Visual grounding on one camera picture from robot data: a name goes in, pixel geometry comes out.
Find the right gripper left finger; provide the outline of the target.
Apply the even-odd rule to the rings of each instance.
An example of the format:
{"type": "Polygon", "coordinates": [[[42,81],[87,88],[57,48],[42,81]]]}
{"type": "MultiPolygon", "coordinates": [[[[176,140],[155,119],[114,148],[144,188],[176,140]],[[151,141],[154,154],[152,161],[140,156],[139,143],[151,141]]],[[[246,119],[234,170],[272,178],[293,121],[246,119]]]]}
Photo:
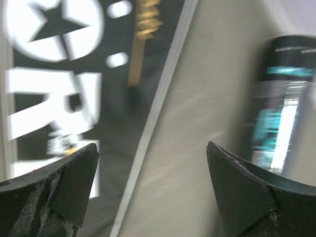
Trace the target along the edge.
{"type": "Polygon", "coordinates": [[[2,237],[75,237],[82,227],[99,153],[76,152],[0,184],[2,237]]]}

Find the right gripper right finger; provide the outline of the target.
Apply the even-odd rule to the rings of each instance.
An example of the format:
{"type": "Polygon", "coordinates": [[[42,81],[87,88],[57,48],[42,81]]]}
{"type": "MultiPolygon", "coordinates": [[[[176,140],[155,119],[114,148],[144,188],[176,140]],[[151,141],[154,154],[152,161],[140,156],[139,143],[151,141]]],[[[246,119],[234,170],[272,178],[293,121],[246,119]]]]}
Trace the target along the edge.
{"type": "Polygon", "coordinates": [[[213,142],[207,161],[227,237],[314,237],[316,189],[249,163],[213,142]]]}

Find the black shuttlecock tube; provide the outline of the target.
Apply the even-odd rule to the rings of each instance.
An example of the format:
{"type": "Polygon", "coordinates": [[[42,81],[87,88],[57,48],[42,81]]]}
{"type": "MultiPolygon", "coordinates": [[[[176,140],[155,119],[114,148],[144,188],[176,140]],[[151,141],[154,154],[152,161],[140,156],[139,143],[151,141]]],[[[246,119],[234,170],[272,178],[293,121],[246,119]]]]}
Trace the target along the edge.
{"type": "Polygon", "coordinates": [[[298,126],[316,75],[316,39],[284,35],[269,40],[254,86],[250,161],[282,175],[293,156],[298,126]]]}

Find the black racket bag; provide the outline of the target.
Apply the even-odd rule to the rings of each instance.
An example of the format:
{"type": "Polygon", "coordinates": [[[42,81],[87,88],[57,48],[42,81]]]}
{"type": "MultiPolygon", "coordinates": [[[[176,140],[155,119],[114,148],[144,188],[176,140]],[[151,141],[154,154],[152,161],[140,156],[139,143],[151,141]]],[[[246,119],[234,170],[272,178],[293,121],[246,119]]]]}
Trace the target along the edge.
{"type": "Polygon", "coordinates": [[[0,147],[7,179],[93,143],[80,237],[116,237],[195,0],[3,0],[0,147]]]}

